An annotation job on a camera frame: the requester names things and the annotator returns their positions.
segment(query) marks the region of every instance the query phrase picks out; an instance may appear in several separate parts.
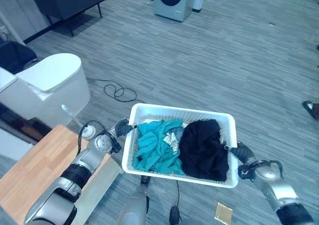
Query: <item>clothing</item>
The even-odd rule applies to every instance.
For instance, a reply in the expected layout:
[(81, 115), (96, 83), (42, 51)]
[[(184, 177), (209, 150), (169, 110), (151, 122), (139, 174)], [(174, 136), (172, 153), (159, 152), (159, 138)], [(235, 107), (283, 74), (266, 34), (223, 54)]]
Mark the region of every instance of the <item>clothing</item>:
[(226, 181), (228, 152), (220, 144), (220, 127), (216, 120), (190, 123), (179, 143), (179, 159), (185, 174), (215, 181)]
[(176, 139), (178, 140), (178, 142), (180, 142), (180, 139), (183, 135), (183, 132), (184, 132), (184, 128), (183, 127), (175, 127), (175, 128), (172, 128), (168, 131), (168, 133), (174, 133), (175, 134), (175, 137)]
[(139, 150), (134, 158), (133, 167), (141, 171), (184, 174), (181, 169), (179, 152), (174, 155), (170, 145), (164, 142), (168, 130), (182, 125), (182, 120), (153, 121), (138, 126)]
[(178, 140), (174, 133), (166, 133), (166, 137), (164, 138), (164, 141), (170, 145), (172, 148), (174, 155), (178, 152)]
[(179, 141), (183, 135), (184, 128), (183, 127), (175, 127), (172, 129), (169, 129), (166, 133), (166, 137), (164, 138), (164, 141), (171, 146), (173, 149), (174, 155), (178, 152), (178, 144)]

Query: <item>toilet tank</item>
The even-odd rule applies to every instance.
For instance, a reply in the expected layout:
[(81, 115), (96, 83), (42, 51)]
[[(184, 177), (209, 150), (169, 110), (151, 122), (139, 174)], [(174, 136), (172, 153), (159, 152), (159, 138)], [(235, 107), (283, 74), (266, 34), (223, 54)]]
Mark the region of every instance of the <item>toilet tank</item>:
[(0, 67), (0, 103), (29, 120), (39, 110), (41, 100), (25, 82)]

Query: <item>laundry basket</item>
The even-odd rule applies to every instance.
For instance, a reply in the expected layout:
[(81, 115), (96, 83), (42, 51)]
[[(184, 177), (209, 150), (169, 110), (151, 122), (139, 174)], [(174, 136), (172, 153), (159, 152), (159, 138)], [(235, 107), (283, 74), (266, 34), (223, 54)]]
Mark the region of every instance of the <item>laundry basket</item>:
[[(131, 110), (129, 124), (141, 124), (145, 121), (149, 122), (152, 120), (161, 119), (182, 119), (183, 122), (186, 124), (197, 120), (215, 119), (217, 120), (221, 128), (221, 141), (226, 141), (229, 148), (237, 147), (235, 120), (230, 114), (226, 113), (206, 112), (150, 104), (135, 104)], [(187, 175), (163, 174), (154, 171), (144, 172), (135, 169), (133, 167), (133, 160), (138, 151), (138, 133), (138, 130), (134, 129), (126, 136), (122, 160), (122, 168), (125, 172), (130, 174), (145, 175), (165, 179), (175, 179), (223, 188), (234, 188), (238, 184), (238, 161), (237, 158), (231, 153), (228, 153), (229, 170), (227, 172), (227, 179), (225, 182), (213, 181), (208, 179), (198, 179)]]

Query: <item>robotic arm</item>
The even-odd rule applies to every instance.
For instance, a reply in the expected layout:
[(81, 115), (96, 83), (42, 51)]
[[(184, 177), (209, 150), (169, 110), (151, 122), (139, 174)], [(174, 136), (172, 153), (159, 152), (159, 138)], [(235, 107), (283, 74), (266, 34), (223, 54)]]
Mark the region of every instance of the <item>robotic arm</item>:
[(32, 205), (24, 224), (70, 225), (77, 213), (74, 203), (80, 197), (83, 187), (104, 156), (113, 148), (118, 148), (115, 137), (127, 134), (132, 129), (127, 119), (124, 119), (91, 140), (86, 149), (76, 156), (62, 175)]
[[(119, 144), (115, 137), (126, 135), (132, 129), (127, 119), (124, 119), (114, 128), (91, 140), (87, 148), (76, 156), (71, 165), (33, 204), (26, 214), (24, 224), (70, 225), (77, 213), (74, 203), (80, 197), (82, 188), (98, 168), (105, 154), (118, 150)], [(241, 142), (237, 148), (231, 148), (230, 152), (243, 163), (238, 167), (239, 177), (250, 179), (256, 185), (283, 225), (315, 225), (294, 189), (284, 181), (280, 162), (257, 160), (254, 153)], [(270, 166), (272, 163), (278, 164), (280, 173)], [(117, 225), (145, 224), (149, 206), (149, 198), (146, 196), (147, 184), (148, 181), (143, 181), (141, 187), (129, 198)]]
[[(284, 181), (282, 166), (278, 161), (257, 160), (254, 153), (239, 142), (232, 152), (243, 165), (238, 167), (241, 179), (250, 179), (264, 195), (283, 225), (315, 225), (294, 189)], [(270, 165), (277, 163), (280, 173)]]

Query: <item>teal cloth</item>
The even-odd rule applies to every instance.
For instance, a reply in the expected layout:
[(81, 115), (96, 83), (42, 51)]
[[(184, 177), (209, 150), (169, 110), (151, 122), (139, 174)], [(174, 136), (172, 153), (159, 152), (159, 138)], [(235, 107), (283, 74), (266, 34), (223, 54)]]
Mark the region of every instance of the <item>teal cloth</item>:
[(141, 171), (156, 171), (164, 174), (183, 175), (179, 151), (174, 155), (172, 148), (163, 139), (168, 130), (180, 127), (181, 119), (153, 121), (138, 126), (139, 150), (134, 158), (134, 168)]

